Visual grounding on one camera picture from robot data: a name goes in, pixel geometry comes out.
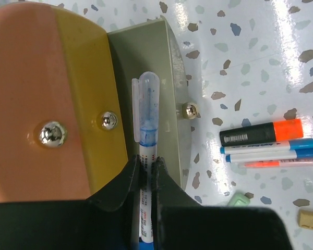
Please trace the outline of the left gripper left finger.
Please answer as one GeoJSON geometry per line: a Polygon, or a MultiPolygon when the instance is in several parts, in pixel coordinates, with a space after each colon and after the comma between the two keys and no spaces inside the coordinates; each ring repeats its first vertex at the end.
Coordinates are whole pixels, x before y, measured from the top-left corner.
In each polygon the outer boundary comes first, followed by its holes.
{"type": "Polygon", "coordinates": [[[138,249],[140,160],[133,156],[106,186],[88,198],[87,249],[138,249]]]}

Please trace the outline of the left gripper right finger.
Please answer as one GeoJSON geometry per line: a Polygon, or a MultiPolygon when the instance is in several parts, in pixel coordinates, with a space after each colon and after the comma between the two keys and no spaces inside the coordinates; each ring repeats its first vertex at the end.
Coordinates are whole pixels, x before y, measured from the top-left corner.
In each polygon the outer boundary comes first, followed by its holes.
{"type": "Polygon", "coordinates": [[[198,234],[190,221],[201,207],[170,177],[164,158],[152,170],[152,227],[154,249],[195,249],[198,234]]]}

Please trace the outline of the clear green-capped tube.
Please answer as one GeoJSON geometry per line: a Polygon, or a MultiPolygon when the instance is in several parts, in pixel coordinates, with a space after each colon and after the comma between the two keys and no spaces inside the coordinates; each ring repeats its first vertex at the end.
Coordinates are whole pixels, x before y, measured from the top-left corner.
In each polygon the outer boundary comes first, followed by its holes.
{"type": "Polygon", "coordinates": [[[250,199],[242,193],[235,193],[230,201],[228,202],[228,206],[237,207],[237,206],[248,206],[250,204],[250,199]]]}

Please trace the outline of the teal-tipped pen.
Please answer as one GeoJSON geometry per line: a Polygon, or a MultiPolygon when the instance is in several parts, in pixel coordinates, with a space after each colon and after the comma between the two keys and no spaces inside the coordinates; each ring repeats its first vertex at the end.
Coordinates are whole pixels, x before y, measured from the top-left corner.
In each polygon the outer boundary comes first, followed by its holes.
{"type": "Polygon", "coordinates": [[[132,79],[133,131],[141,169],[140,238],[149,245],[153,243],[152,172],[157,158],[159,99],[160,79],[155,73],[148,71],[132,79]]]}

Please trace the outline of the black orange highlighter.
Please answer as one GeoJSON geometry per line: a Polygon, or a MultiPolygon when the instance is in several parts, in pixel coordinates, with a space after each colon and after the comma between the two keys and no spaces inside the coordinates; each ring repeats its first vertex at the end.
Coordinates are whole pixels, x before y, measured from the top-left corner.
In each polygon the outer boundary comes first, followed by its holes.
{"type": "Polygon", "coordinates": [[[300,119],[268,122],[219,133],[223,147],[273,143],[300,139],[304,136],[300,119]]]}

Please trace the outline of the beige round drawer organizer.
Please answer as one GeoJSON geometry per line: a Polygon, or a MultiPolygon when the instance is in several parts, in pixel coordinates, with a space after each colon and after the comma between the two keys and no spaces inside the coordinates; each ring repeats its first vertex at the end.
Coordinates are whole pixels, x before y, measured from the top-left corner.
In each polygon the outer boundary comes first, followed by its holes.
{"type": "Polygon", "coordinates": [[[84,199],[118,175],[138,153],[131,81],[147,71],[158,156],[185,188],[198,111],[165,17],[106,32],[61,7],[0,5],[0,203],[84,199]]]}

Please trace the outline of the white blue-capped marker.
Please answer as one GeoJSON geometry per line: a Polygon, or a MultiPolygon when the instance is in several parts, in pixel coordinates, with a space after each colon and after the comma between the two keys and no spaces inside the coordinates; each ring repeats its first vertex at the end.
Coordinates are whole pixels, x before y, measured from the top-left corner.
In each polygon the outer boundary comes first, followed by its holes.
{"type": "Polygon", "coordinates": [[[221,147],[221,154],[245,154],[258,152],[275,152],[275,151],[289,151],[296,149],[312,149],[313,139],[296,139],[290,141],[281,141],[273,143],[259,143],[242,146],[221,147]]]}
{"type": "Polygon", "coordinates": [[[245,163],[251,161],[287,160],[302,158],[313,158],[313,148],[276,152],[231,154],[226,155],[225,157],[226,162],[228,163],[245,163]]]}

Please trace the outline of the orange thin pen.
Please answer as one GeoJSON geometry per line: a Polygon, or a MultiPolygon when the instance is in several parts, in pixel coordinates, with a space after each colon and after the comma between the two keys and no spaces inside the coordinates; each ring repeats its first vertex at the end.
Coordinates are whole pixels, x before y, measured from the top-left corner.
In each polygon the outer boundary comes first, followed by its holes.
{"type": "Polygon", "coordinates": [[[257,161],[238,164],[242,168],[282,168],[282,167],[307,167],[313,166],[313,158],[257,161]]]}

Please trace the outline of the small tan eraser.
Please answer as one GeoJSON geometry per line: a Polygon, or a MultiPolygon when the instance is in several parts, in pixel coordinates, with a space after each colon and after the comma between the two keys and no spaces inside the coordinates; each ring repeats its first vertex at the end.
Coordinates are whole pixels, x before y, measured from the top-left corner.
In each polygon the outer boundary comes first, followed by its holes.
{"type": "Polygon", "coordinates": [[[299,212],[298,212],[298,225],[301,228],[313,230],[313,211],[299,210],[299,212]]]}

